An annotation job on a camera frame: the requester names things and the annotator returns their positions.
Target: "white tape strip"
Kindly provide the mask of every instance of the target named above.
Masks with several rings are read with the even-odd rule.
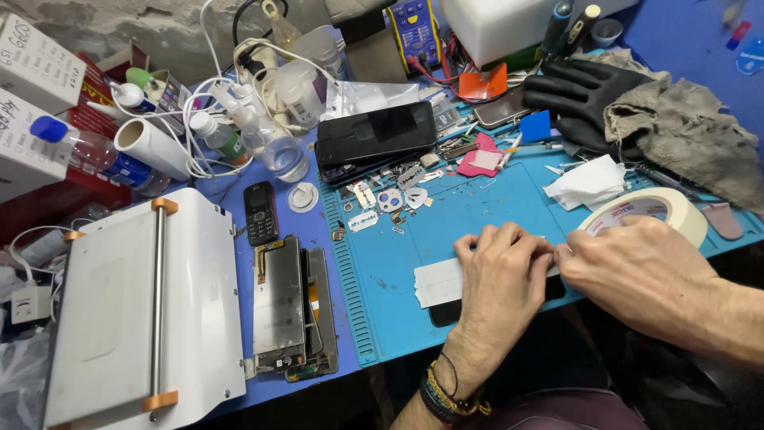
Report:
[[[578,229],[596,236],[603,228],[621,226],[626,215],[649,215],[664,220],[696,248],[701,247],[708,232],[703,214],[684,194],[671,188],[647,188],[619,197],[591,214]]]

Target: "white cardboard box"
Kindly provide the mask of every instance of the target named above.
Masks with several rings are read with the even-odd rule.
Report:
[[[0,203],[66,177],[72,147],[29,134],[43,115],[48,113],[0,89]]]
[[[77,105],[86,65],[15,14],[0,23],[0,88],[57,115]]]

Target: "screwdriver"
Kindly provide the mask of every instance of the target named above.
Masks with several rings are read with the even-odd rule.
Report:
[[[544,41],[541,43],[541,51],[546,54],[546,61],[552,60],[562,48],[562,35],[568,29],[568,24],[573,15],[573,3],[569,0],[559,2],[552,17],[549,19],[549,26],[546,28]]]
[[[599,6],[591,5],[576,18],[558,58],[570,57],[584,43],[584,39],[591,33],[591,28],[600,20],[601,13],[602,9]]]

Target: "black smartphone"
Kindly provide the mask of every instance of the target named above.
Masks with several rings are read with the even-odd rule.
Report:
[[[316,139],[319,166],[347,165],[401,152],[429,150],[438,140],[429,102],[321,121]]]
[[[546,301],[563,298],[567,294],[559,275],[546,279]],[[461,300],[454,300],[442,305],[430,306],[430,320],[436,327],[456,324],[461,316]]]
[[[515,122],[531,113],[523,106],[523,86],[507,91],[500,99],[476,105],[475,116],[486,129],[495,129],[508,122]]]
[[[278,239],[274,186],[270,182],[262,181],[244,189],[244,215],[247,217],[247,234],[251,246],[264,245]]]

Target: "yellow multimeter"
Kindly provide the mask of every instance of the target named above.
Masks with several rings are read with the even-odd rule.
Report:
[[[440,64],[442,49],[430,0],[396,3],[387,8],[387,16],[393,23],[398,52],[406,74],[417,71],[408,63],[409,57],[419,61],[420,56],[426,55],[429,66],[435,67]]]

